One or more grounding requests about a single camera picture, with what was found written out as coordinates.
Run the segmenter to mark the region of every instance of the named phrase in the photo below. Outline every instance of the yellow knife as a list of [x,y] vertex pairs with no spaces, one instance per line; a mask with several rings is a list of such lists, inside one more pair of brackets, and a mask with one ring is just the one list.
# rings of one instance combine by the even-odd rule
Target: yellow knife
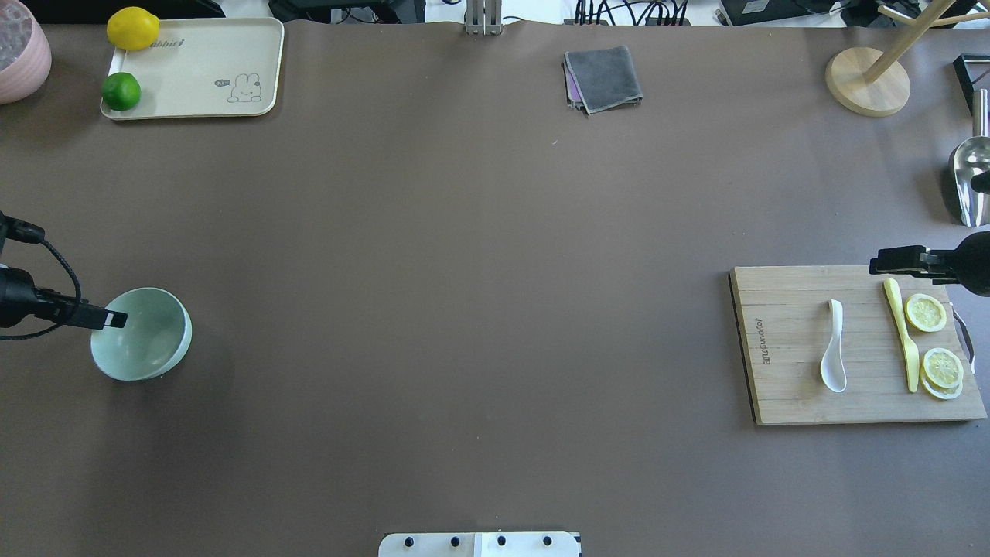
[[904,369],[908,374],[908,390],[915,392],[918,390],[918,368],[920,365],[918,345],[908,336],[908,325],[904,319],[904,302],[901,301],[901,286],[896,280],[885,278],[883,291],[887,293],[887,303],[890,304],[890,312],[894,315],[897,333],[901,336],[901,348],[904,349]]

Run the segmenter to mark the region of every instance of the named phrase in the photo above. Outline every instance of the black cable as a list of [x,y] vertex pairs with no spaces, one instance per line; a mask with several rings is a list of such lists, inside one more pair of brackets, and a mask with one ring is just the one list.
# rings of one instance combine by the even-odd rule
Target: black cable
[[677,12],[680,12],[680,6],[677,4],[677,0],[670,0],[670,3],[673,5],[673,10],[669,11],[664,25],[675,25],[674,21],[677,19]]
[[838,12],[840,10],[844,10],[849,6],[849,4],[852,3],[852,0],[845,0],[845,3],[839,5],[838,8],[833,8],[827,12],[816,12],[815,10],[812,10],[807,5],[805,5],[805,3],[802,0],[791,0],[791,2],[793,2],[794,5],[797,6],[798,8],[801,8],[802,10],[808,12],[809,15],[821,16],[821,15],[834,14],[835,12]]
[[[609,6],[608,0],[602,0],[602,3],[598,5],[598,13],[596,15],[596,21],[598,23],[601,23],[602,20],[601,14],[602,12],[605,12],[605,15],[609,16],[609,20],[611,20],[612,25],[616,25],[616,20],[615,18],[612,17],[612,10],[621,10],[623,8],[628,8],[630,6],[635,6],[637,4],[653,4],[653,3],[659,3],[659,2],[657,2],[657,0],[634,0],[633,2],[629,2],[628,0],[623,0],[622,6]],[[639,19],[634,17],[633,25],[638,25],[639,24],[638,21]]]
[[66,322],[68,322],[68,320],[71,319],[73,315],[75,315],[76,310],[79,309],[79,305],[82,304],[82,286],[79,285],[79,277],[75,275],[75,272],[72,270],[72,267],[68,265],[68,262],[65,260],[65,258],[61,256],[58,250],[56,250],[55,247],[52,244],[50,244],[48,240],[41,240],[40,243],[49,249],[51,254],[55,256],[58,262],[62,265],[62,268],[65,269],[65,272],[68,273],[69,278],[72,279],[72,287],[75,288],[75,299],[72,300],[72,307],[69,308],[68,313],[65,315],[64,318],[62,318],[60,322],[55,323],[48,329],[27,335],[3,335],[0,336],[0,340],[29,340],[48,334],[51,331],[57,329],[58,327],[61,327]]
[[355,16],[354,14],[352,14],[352,13],[350,12],[350,8],[348,8],[348,9],[347,9],[347,16],[348,16],[349,18],[351,18],[351,19],[353,19],[353,20],[355,20],[355,21],[358,21],[358,22],[360,22],[360,23],[378,23],[378,17],[377,17],[377,16],[375,16],[375,20],[374,20],[374,21],[364,21],[364,20],[362,20],[361,18],[359,18],[359,17],[357,17],[357,16]]
[[585,25],[592,23],[591,14],[595,11],[595,0],[580,0],[581,3],[581,21],[578,25]]
[[653,13],[654,8],[660,9],[660,13],[658,17],[661,18],[663,17],[663,12],[667,10],[667,7],[663,5],[662,2],[656,2],[654,0],[653,2],[650,2],[648,6],[646,6],[646,9],[644,9],[643,12],[640,14],[640,17],[636,19],[634,25],[639,25],[642,22],[646,22],[646,24],[649,25],[649,16]]
[[624,6],[626,6],[626,9],[629,10],[629,18],[631,20],[633,20],[633,22],[635,24],[636,23],[636,12],[633,11],[633,6],[629,3],[629,0],[622,0],[622,3],[623,3]]

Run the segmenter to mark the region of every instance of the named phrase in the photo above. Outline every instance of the stainless steel scoop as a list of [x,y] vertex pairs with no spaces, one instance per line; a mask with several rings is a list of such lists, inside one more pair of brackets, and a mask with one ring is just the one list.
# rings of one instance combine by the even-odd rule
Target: stainless steel scoop
[[966,226],[990,222],[990,137],[987,137],[987,90],[973,91],[973,137],[952,151],[952,171],[959,194],[960,218]]

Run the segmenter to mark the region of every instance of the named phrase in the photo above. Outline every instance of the lime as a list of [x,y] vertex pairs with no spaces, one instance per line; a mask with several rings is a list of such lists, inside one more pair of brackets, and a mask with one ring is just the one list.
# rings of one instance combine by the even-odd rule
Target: lime
[[103,80],[103,101],[113,110],[130,110],[141,100],[138,80],[126,71],[107,75]]
[[954,390],[962,383],[962,362],[945,348],[933,348],[926,352],[922,371],[933,387]]
[[139,51],[158,38],[158,17],[145,8],[124,8],[107,20],[107,40],[118,49]]
[[943,389],[929,383],[928,378],[924,375],[922,375],[922,386],[929,392],[929,394],[935,398],[941,398],[942,400],[952,400],[962,393],[962,383],[959,383],[958,387],[955,389]]
[[948,321],[941,302],[927,294],[911,294],[904,302],[904,313],[908,322],[926,333],[941,331]]

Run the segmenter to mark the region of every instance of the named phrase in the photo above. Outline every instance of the lemon slice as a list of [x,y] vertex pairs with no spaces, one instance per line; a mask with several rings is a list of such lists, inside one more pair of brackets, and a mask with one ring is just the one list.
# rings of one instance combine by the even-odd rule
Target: lemon slice
[[943,389],[929,383],[928,378],[924,374],[922,374],[922,387],[935,398],[941,398],[942,400],[952,400],[962,393],[962,382],[959,382],[958,387],[955,389]]
[[911,294],[904,302],[904,313],[909,323],[926,333],[941,331],[948,321],[941,302],[927,294]]
[[954,390],[962,383],[962,362],[945,348],[933,348],[926,352],[922,371],[932,387]]

